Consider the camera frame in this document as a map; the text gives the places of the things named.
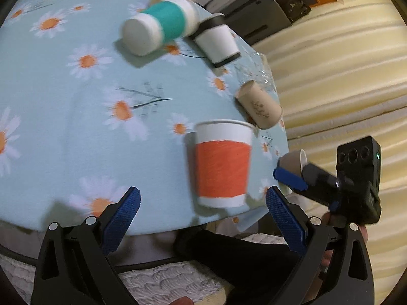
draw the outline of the teal band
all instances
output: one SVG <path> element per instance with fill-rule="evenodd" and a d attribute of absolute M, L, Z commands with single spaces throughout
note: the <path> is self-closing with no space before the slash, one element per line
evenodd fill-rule
<path fill-rule="evenodd" d="M 164 32 L 164 41 L 168 42 L 181 36 L 186 26 L 186 19 L 181 8 L 170 1 L 161 1 L 142 11 L 156 18 Z"/>

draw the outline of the black pants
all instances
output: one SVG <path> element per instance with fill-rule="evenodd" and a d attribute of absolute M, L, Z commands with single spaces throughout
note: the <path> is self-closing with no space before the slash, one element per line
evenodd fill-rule
<path fill-rule="evenodd" d="M 283 244 L 258 244 L 201 231 L 188 242 L 195 260 L 235 288 L 226 305 L 267 305 L 299 260 Z"/>

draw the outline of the human hand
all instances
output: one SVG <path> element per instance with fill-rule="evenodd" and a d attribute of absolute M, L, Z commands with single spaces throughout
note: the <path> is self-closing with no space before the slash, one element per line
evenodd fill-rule
<path fill-rule="evenodd" d="M 194 305 L 194 302 L 190 300 L 188 297 L 182 297 L 180 299 L 175 300 L 170 305 Z"/>
<path fill-rule="evenodd" d="M 327 212 L 322 216 L 321 220 L 322 220 L 323 223 L 328 224 L 330 218 L 331 218 L 331 213 Z M 369 235 L 368 235 L 368 230 L 366 229 L 366 226 L 359 226 L 358 225 L 358 227 L 359 227 L 359 229 L 360 229 L 360 231 L 362 233 L 363 240 L 365 241 L 365 243 L 367 243 L 368 239 L 369 239 Z M 321 261 L 321 266 L 322 267 L 328 267 L 329 266 L 330 261 L 332 259 L 332 254 L 333 254 L 333 250 L 325 251 L 324 256 L 322 258 L 322 261 Z"/>

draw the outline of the camera lens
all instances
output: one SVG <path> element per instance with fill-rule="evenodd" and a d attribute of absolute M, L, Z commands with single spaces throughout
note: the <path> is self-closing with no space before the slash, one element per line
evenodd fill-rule
<path fill-rule="evenodd" d="M 369 148 L 364 146 L 360 151 L 360 157 L 362 157 L 362 159 L 367 159 L 367 157 L 369 157 L 369 152 Z"/>
<path fill-rule="evenodd" d="M 357 161 L 357 150 L 355 148 L 349 150 L 347 153 L 347 160 L 353 164 Z"/>
<path fill-rule="evenodd" d="M 339 157 L 338 157 L 339 164 L 343 164 L 345 162 L 345 159 L 346 159 L 346 155 L 343 152 L 340 153 Z"/>

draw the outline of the yellow curtain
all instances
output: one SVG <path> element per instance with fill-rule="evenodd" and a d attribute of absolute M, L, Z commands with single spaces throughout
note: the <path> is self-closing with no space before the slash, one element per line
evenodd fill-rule
<path fill-rule="evenodd" d="M 335 173 L 336 147 L 382 148 L 382 216 L 369 226 L 376 304 L 407 266 L 407 27 L 390 0 L 338 0 L 257 43 L 273 72 L 290 150 Z M 308 203 L 309 215 L 326 208 Z"/>

